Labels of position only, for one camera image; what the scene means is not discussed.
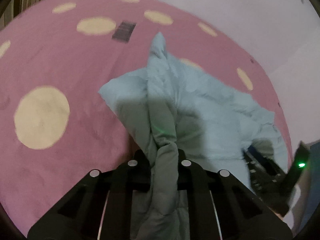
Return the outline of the pink polka dot bedspread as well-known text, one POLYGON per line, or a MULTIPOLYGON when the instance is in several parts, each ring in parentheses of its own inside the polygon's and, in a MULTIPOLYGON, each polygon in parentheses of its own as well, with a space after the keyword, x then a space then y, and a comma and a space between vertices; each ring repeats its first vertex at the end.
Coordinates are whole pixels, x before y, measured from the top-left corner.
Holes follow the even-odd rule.
POLYGON ((146 65, 152 38, 275 113, 289 131, 267 74, 207 21, 157 0, 44 0, 1 31, 1 204, 23 235, 91 169, 128 158, 124 126, 100 97, 112 78, 146 65), (128 43, 112 39, 121 22, 128 43))

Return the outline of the light teal quilted down jacket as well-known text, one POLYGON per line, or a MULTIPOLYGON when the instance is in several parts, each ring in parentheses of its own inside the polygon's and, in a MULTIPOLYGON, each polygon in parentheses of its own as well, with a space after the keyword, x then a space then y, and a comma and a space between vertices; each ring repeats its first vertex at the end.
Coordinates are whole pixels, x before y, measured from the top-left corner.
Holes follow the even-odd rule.
POLYGON ((171 55, 156 34, 145 68, 108 81, 99 94, 147 156, 151 189, 135 193, 132 239, 188 239, 187 195, 178 191, 178 152, 204 169, 229 170, 245 186, 242 151, 255 146, 282 170, 287 147, 274 113, 171 55))

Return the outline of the dark fabric label patch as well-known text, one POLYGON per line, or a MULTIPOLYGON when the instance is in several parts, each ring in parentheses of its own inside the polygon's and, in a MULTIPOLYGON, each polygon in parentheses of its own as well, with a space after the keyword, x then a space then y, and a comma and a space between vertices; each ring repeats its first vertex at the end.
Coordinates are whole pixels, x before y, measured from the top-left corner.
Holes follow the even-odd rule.
POLYGON ((113 40, 128 43, 136 23, 123 21, 118 26, 114 34, 112 35, 113 40))

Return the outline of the blue fabric item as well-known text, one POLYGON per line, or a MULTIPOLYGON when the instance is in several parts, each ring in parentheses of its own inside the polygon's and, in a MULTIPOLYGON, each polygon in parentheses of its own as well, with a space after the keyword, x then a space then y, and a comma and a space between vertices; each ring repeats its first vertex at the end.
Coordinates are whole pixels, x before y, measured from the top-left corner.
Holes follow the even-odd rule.
POLYGON ((294 235, 300 233, 319 214, 319 140, 308 146, 309 162, 296 185, 293 198, 294 235))

